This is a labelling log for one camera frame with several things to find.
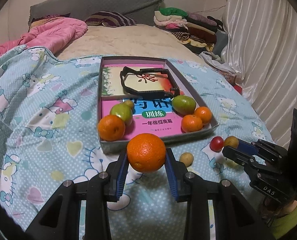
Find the green sleeve forearm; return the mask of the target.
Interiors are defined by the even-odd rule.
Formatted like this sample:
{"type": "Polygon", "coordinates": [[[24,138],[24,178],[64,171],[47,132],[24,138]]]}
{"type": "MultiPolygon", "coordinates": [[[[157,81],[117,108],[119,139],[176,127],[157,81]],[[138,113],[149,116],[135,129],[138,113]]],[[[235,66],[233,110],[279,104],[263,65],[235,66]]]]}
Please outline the green sleeve forearm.
{"type": "Polygon", "coordinates": [[[282,239],[297,226],[297,206],[292,212],[282,217],[274,219],[270,226],[270,231],[275,239],[282,239]]]}

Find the right hand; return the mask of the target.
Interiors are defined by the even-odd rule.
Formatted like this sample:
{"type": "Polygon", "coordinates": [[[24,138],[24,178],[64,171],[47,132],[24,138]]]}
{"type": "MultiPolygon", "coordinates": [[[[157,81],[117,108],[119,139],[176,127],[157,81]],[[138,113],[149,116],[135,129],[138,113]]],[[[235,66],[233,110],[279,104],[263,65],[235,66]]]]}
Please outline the right hand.
{"type": "Polygon", "coordinates": [[[264,197],[259,214],[263,219],[271,219],[272,217],[281,217],[291,213],[297,207],[297,201],[292,200],[287,204],[280,204],[270,197],[264,197]]]}

